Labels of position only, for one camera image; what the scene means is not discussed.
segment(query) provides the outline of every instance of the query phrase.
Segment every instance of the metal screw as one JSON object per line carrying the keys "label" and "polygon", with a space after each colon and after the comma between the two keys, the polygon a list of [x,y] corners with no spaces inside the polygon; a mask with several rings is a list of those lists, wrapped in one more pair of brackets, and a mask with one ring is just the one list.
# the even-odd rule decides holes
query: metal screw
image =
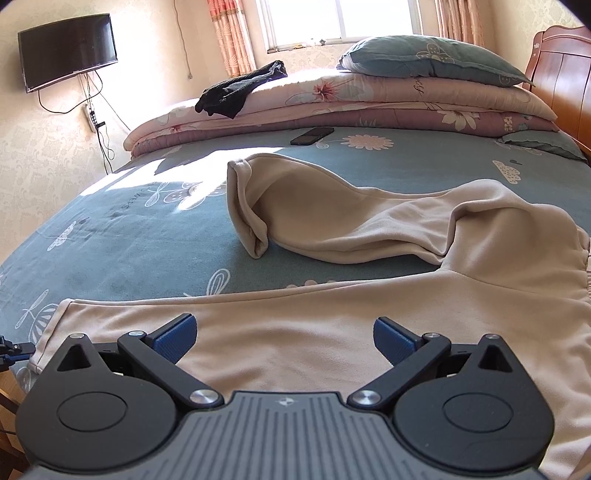
{"label": "metal screw", "polygon": [[357,390],[357,392],[355,392],[353,396],[351,396],[351,400],[354,403],[363,406],[375,405],[381,399],[381,395],[373,390]]}
{"label": "metal screw", "polygon": [[218,401],[220,394],[215,390],[208,388],[202,388],[201,390],[195,390],[189,395],[189,400],[197,405],[211,405]]}

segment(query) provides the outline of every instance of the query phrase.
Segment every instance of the sunlight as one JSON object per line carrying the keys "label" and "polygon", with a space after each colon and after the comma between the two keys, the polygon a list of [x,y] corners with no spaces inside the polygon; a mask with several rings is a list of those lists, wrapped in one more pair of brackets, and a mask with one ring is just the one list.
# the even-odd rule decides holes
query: sunlight
{"label": "sunlight", "polygon": [[200,184],[194,189],[197,196],[210,188],[213,191],[226,180],[228,162],[237,158],[246,158],[255,153],[275,153],[283,147],[252,147],[237,148],[235,150],[216,150],[203,158],[192,160],[186,165],[177,165],[166,171],[156,173],[163,158],[154,160],[144,165],[125,178],[111,185],[107,191],[115,189],[127,189],[148,184],[169,184],[172,182],[181,184]]}
{"label": "sunlight", "polygon": [[83,191],[80,196],[85,195],[92,195],[93,193],[98,192],[100,189],[110,185],[116,180],[119,180],[123,175],[125,175],[129,170],[120,171],[119,173],[112,173],[107,175],[106,177],[101,178],[96,183],[93,183],[90,187],[88,187],[85,191]]}

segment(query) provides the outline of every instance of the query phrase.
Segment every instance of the tv screen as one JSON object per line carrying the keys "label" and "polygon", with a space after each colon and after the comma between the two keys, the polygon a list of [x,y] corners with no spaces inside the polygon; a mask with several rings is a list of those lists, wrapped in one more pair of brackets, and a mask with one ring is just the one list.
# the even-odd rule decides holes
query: tv screen
{"label": "tv screen", "polygon": [[27,93],[117,62],[109,14],[69,18],[18,33]]}

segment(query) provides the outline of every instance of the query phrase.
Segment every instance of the wooden floor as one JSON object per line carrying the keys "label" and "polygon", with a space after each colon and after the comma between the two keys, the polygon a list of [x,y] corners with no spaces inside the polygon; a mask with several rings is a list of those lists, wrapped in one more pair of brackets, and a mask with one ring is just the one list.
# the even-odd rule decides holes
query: wooden floor
{"label": "wooden floor", "polygon": [[[22,402],[25,397],[24,392],[18,386],[12,372],[0,373],[0,390],[9,398],[17,403]],[[5,408],[0,407],[0,429],[14,432],[14,415]],[[0,449],[13,452],[15,449],[22,452],[22,446],[15,435],[8,435],[0,432]],[[22,474],[16,470],[12,471],[9,480],[16,480]]]}

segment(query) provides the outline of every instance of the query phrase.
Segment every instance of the pillow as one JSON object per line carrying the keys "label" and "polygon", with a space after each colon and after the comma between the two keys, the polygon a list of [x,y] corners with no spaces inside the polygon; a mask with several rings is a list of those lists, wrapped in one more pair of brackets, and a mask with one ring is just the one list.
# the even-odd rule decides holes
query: pillow
{"label": "pillow", "polygon": [[518,147],[535,148],[545,152],[554,153],[572,160],[587,161],[579,146],[564,132],[541,132],[536,130],[523,130],[505,135],[500,138],[501,143],[517,145]]}
{"label": "pillow", "polygon": [[366,38],[343,53],[336,67],[376,77],[439,77],[497,87],[531,83],[521,71],[490,50],[424,35]]}

